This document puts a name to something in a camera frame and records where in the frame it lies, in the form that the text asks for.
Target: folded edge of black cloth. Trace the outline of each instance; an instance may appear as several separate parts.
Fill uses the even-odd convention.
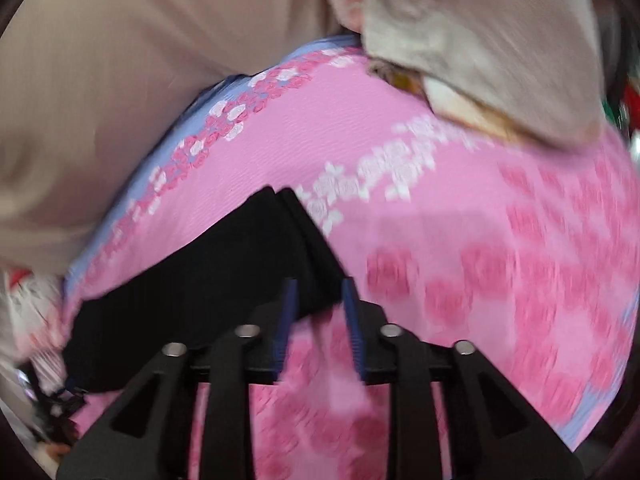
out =
[[[345,273],[295,193],[265,187],[193,242],[82,302],[63,350],[75,386],[119,390],[168,342],[199,348],[298,280],[300,317],[340,301]]]

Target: pink tablecloth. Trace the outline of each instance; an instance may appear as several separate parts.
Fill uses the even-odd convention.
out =
[[[357,49],[335,49],[218,102],[148,180],[72,311],[260,187],[291,186],[365,300],[425,341],[474,341],[570,447],[619,387],[640,191],[613,131],[571,155],[495,144],[367,76]],[[282,384],[252,392],[258,478],[383,478],[386,393],[357,381],[339,309],[301,322]]]

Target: beige clothing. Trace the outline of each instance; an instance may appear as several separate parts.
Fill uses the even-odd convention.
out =
[[[562,148],[604,127],[591,0],[331,0],[375,59],[424,74],[434,111]]]
[[[325,0],[25,0],[0,38],[0,266],[65,272],[201,90],[337,30]]]

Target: beige sleeve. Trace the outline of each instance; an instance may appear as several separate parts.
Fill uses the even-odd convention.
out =
[[[325,0],[25,0],[0,38],[0,266],[64,272],[202,89],[337,30]]]

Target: silver screw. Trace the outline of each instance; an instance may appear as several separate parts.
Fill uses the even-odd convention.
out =
[[[182,343],[169,343],[162,348],[162,353],[167,357],[180,357],[186,354],[186,352],[187,347]]]
[[[388,324],[380,329],[380,333],[384,337],[398,337],[402,333],[402,329],[398,325]]]
[[[240,325],[236,328],[238,337],[256,337],[260,333],[260,327],[257,325]]]
[[[455,348],[460,355],[471,355],[476,351],[476,347],[471,341],[458,341]]]

